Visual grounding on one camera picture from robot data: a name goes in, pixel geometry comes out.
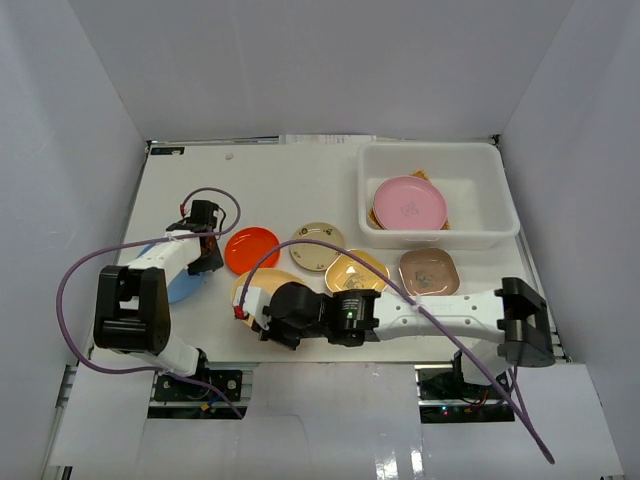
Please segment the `yellow square panda dish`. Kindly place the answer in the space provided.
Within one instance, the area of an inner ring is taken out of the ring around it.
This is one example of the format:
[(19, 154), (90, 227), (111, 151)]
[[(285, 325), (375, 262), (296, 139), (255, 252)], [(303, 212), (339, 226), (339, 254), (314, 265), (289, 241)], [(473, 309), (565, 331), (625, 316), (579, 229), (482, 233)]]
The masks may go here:
[[(370, 253), (359, 249), (347, 251), (364, 260), (386, 278), (390, 278), (390, 272), (386, 265)], [(371, 289), (382, 292), (387, 287), (387, 282), (360, 262), (347, 255), (338, 254), (325, 272), (325, 285), (331, 293), (353, 289)]]

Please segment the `yellow round bear plate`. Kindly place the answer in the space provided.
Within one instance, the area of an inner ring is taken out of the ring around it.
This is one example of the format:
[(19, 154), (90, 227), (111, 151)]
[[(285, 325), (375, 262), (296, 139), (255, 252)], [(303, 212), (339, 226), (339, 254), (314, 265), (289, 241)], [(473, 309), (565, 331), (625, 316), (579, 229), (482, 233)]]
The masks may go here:
[[(246, 283), (248, 275), (249, 272), (245, 272), (236, 279), (231, 289), (231, 302), (234, 302), (236, 293), (239, 292)], [(287, 271), (277, 268), (260, 268), (252, 277), (250, 286), (263, 288), (267, 293), (272, 295), (280, 286), (288, 282), (303, 283), (303, 280)]]

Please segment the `blue round plate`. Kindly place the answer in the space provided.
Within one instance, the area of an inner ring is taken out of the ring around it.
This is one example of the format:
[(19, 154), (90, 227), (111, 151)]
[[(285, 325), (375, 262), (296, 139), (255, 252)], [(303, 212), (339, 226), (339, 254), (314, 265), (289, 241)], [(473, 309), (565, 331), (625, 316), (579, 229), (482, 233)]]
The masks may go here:
[(204, 281), (204, 273), (189, 273), (188, 265), (194, 260), (195, 243), (174, 240), (145, 247), (128, 266), (136, 270), (163, 270), (168, 302), (174, 304), (194, 294)]

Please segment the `brown square panda dish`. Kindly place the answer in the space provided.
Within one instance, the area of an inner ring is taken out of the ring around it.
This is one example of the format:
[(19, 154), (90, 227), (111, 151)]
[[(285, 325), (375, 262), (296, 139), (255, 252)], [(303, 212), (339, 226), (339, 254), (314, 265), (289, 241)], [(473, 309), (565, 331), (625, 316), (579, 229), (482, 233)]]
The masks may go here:
[(452, 257), (439, 248), (405, 252), (399, 260), (399, 273), (411, 296), (450, 296), (460, 287)]

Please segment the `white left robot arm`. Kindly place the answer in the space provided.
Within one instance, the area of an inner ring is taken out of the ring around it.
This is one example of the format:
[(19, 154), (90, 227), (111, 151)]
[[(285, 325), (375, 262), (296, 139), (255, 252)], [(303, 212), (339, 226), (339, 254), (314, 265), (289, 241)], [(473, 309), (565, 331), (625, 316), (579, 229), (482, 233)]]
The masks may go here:
[(191, 399), (209, 392), (212, 377), (199, 366), (201, 351), (173, 331), (170, 303), (194, 293), (205, 274), (223, 267), (214, 235), (223, 216), (216, 203), (197, 200), (188, 216), (167, 227), (160, 242), (99, 275), (95, 345), (177, 374), (177, 387)]

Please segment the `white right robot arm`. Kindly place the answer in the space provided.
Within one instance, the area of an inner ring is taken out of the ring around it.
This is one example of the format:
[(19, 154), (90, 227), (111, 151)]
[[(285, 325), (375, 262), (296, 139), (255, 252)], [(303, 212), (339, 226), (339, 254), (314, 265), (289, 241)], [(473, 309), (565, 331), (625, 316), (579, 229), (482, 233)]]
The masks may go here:
[(251, 286), (241, 298), (260, 339), (290, 350), (312, 338), (343, 347), (405, 337), (472, 339), (472, 347), (456, 352), (451, 374), (453, 390), (466, 399), (511, 367), (555, 362), (546, 300), (520, 278), (471, 295), (403, 297), (390, 289), (327, 295), (287, 282), (274, 292)]

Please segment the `white plastic bin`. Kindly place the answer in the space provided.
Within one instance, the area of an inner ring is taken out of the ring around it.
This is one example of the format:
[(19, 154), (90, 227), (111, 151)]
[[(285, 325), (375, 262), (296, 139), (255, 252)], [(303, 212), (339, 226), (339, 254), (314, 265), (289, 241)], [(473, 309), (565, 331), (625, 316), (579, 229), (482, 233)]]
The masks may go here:
[(520, 231), (490, 144), (371, 142), (357, 158), (358, 221), (373, 248), (484, 250)]

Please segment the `orange round plate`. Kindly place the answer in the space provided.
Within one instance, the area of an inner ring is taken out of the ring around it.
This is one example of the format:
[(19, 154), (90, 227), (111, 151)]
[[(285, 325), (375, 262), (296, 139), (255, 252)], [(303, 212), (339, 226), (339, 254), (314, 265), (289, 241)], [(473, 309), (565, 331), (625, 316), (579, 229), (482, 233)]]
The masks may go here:
[(232, 273), (242, 275), (278, 244), (277, 236), (264, 227), (241, 229), (227, 241), (224, 252), (226, 265)]

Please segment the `beige patterned small plate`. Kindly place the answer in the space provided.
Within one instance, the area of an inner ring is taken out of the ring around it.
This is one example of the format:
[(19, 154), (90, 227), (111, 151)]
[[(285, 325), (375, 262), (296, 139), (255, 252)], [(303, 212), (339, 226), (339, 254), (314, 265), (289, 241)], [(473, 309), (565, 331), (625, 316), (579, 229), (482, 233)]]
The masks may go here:
[[(293, 239), (315, 240), (340, 248), (346, 247), (343, 233), (333, 224), (326, 222), (311, 222), (299, 227)], [(298, 266), (312, 272), (324, 272), (339, 255), (334, 249), (309, 243), (291, 245), (289, 252)]]

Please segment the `black label sticker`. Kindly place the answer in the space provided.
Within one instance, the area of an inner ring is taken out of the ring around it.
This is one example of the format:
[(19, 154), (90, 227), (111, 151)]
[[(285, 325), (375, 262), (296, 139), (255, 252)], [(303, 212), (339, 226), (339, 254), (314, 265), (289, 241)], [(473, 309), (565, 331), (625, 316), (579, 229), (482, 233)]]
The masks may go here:
[(183, 155), (184, 147), (153, 147), (149, 154), (151, 156), (175, 156)]

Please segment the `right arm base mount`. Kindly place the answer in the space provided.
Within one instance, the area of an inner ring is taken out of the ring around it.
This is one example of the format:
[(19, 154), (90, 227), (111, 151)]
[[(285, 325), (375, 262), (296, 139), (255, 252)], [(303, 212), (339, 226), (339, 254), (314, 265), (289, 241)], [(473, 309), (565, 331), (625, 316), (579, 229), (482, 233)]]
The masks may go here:
[(423, 425), (511, 423), (513, 409), (492, 385), (464, 383), (451, 363), (414, 366)]

